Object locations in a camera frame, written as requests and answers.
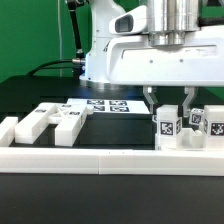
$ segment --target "black table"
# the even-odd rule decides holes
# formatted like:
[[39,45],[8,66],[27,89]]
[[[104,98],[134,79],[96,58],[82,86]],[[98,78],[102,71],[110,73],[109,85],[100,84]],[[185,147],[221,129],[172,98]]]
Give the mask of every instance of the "black table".
[[[140,87],[102,91],[72,78],[15,76],[0,84],[0,121],[21,120],[41,102],[65,103],[72,97],[144,99]],[[159,88],[157,97],[161,104],[181,104],[185,96],[183,88]],[[194,106],[222,103],[201,88]],[[73,148],[149,150],[154,132],[150,115],[94,114]],[[53,140],[40,137],[34,147],[47,145],[54,147]],[[1,174],[0,183],[1,223],[224,223],[223,177]]]

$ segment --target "white platform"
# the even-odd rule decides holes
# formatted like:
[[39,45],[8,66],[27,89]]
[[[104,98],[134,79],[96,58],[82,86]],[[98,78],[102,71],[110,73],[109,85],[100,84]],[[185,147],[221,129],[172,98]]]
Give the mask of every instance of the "white platform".
[[224,176],[224,152],[1,148],[0,172]]

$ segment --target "metal cylinder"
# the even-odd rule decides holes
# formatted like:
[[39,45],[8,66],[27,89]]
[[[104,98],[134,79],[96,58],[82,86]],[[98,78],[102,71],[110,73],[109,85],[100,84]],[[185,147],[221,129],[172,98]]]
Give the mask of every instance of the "metal cylinder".
[[198,30],[198,0],[176,0],[175,30]]
[[184,44],[185,32],[198,29],[198,0],[148,0],[151,45]]

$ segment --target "green wall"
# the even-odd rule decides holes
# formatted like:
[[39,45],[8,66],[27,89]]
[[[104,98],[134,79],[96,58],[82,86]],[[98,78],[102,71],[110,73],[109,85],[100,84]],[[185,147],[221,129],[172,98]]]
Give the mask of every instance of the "green wall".
[[[61,0],[63,58],[75,55],[71,20],[67,6]],[[138,5],[138,0],[115,0],[127,11]],[[14,75],[25,75],[38,65],[59,59],[57,0],[0,0],[0,82]],[[203,17],[224,16],[224,8],[202,9]],[[77,10],[80,35],[85,52],[91,47],[91,16],[88,5]],[[58,71],[39,75],[59,75]],[[63,71],[63,76],[71,76]],[[210,88],[224,98],[222,88]]]

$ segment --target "white cable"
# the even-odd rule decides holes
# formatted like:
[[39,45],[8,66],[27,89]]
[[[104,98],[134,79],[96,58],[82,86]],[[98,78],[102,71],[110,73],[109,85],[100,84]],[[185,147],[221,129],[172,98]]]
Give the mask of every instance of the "white cable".
[[62,44],[62,28],[61,28],[61,0],[58,0],[58,34],[59,34],[59,58],[63,59],[63,44]]

